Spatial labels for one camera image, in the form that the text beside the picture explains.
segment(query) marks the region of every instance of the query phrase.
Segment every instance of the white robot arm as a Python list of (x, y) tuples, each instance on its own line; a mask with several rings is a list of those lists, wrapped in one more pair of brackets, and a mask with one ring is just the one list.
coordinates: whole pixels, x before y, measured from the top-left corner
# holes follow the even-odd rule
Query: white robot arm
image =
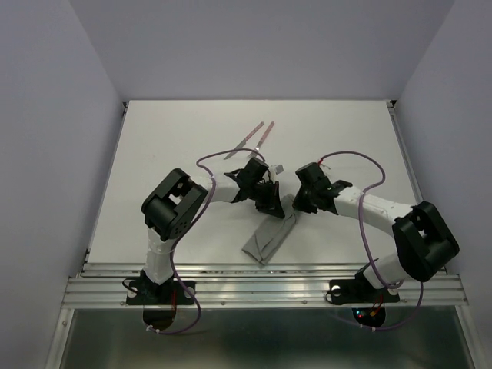
[[(296, 175), (301, 188), (294, 208), (307, 213), (330, 211), (359, 219), (359, 200), (363, 193), (352, 183), (342, 180), (332, 183), (318, 163), (305, 165)], [(364, 196), (362, 215), (364, 223), (394, 238), (397, 252), (377, 259), (377, 272), (367, 264), (353, 281), (340, 281), (337, 285), (344, 285), (344, 289), (337, 298), (333, 296), (335, 304), (368, 302), (374, 299), (377, 290), (407, 278), (428, 281), (459, 252), (449, 228), (429, 202), (412, 206), (368, 194)]]
[(172, 283), (170, 253), (204, 202), (235, 203), (251, 199), (259, 212), (283, 218), (279, 184), (272, 180), (281, 170), (281, 166), (269, 168), (263, 161), (252, 158), (242, 169), (215, 175), (213, 192), (211, 178), (191, 178), (181, 169), (171, 171), (142, 205), (148, 226), (147, 259), (140, 281), (132, 284), (144, 290), (141, 294), (160, 295), (161, 286)]

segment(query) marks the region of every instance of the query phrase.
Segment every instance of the white tabletop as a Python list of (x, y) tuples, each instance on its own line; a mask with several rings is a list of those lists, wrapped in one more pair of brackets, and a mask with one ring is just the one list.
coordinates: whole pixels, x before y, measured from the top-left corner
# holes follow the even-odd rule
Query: white tabletop
[[(373, 194), (415, 202), (410, 179), (385, 101), (131, 101), (121, 132), (89, 263), (144, 263), (147, 231), (141, 204), (173, 168), (206, 175), (194, 166), (201, 156), (233, 148), (260, 121), (253, 148), (270, 121), (275, 126), (261, 148), (268, 164), (283, 164), (281, 194), (295, 194), (294, 172), (332, 151), (355, 150), (379, 161), (387, 181)], [(242, 168), (247, 153), (208, 161), (213, 171)], [(380, 173), (363, 158), (326, 160), (338, 177), (363, 188)], [(178, 263), (254, 263), (241, 251), (266, 215), (253, 201), (214, 203), (183, 238)], [(394, 251), (393, 239), (367, 226), (375, 257)], [(334, 214), (302, 214), (270, 264), (365, 263), (357, 221)]]

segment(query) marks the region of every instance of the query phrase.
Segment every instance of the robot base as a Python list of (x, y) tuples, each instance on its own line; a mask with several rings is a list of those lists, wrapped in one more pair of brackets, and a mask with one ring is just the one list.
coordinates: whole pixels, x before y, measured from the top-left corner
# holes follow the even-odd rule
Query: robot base
[(393, 291), (395, 293), (391, 294), (386, 288), (374, 289), (358, 279), (334, 279), (324, 298), (333, 305), (373, 304), (381, 295), (385, 304), (399, 302), (400, 295)]
[[(126, 297), (127, 305), (172, 305), (173, 294), (175, 293), (176, 305), (193, 305), (193, 299), (187, 296), (183, 287), (173, 278), (169, 278), (163, 284), (156, 284), (150, 281), (144, 271), (140, 272), (140, 277), (128, 279), (130, 289), (137, 291), (134, 293), (128, 291)], [(195, 289), (194, 281), (184, 281), (186, 287)]]

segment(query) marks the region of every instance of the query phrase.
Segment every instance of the white wall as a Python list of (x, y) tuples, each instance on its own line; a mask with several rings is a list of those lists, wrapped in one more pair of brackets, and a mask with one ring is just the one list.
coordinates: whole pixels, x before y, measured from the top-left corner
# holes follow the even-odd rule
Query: white wall
[(3, 2), (0, 49), (0, 366), (44, 367), (121, 99), (67, 0)]
[(398, 98), (452, 0), (71, 0), (124, 98)]
[(492, 352), (492, 2), (456, 1), (397, 113), (417, 180), (450, 224), (460, 272)]

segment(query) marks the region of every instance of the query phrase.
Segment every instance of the gray fabric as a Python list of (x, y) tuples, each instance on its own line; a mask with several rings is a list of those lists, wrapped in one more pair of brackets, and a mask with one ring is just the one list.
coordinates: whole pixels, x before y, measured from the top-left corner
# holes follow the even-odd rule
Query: gray fabric
[(242, 250), (260, 264), (267, 264), (298, 222), (299, 211), (292, 208), (294, 196), (288, 194), (281, 199), (285, 218), (268, 217), (260, 224)]

